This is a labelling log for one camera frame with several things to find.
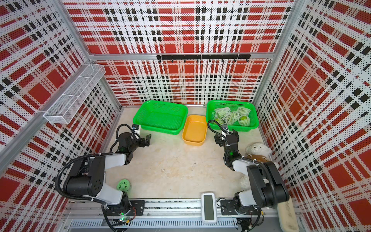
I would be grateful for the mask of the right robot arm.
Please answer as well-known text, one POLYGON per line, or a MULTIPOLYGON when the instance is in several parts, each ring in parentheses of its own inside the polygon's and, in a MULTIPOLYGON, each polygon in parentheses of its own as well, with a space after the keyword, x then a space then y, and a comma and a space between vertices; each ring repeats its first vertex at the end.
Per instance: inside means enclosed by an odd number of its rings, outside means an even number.
POLYGON ((289 192, 272 161, 260 162, 243 157, 238 150, 238 132, 230 132, 227 125, 210 120, 207 127, 215 133, 215 143, 224 149, 224 164, 247 176, 250 183, 250 189, 236 193, 233 198, 238 213, 241 214, 251 207, 277 208, 280 203, 289 201, 289 192))

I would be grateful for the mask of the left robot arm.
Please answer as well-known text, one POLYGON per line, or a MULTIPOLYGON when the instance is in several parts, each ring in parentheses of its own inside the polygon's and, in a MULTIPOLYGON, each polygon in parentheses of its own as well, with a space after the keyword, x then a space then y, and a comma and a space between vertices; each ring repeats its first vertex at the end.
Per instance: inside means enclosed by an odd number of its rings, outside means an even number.
POLYGON ((56 191, 63 197, 92 201, 105 206, 120 205, 124 191, 106 184, 106 171, 130 164, 137 148, 150 146, 151 134, 141 137, 140 126, 121 124, 108 153, 88 154, 70 160, 58 172, 56 191))

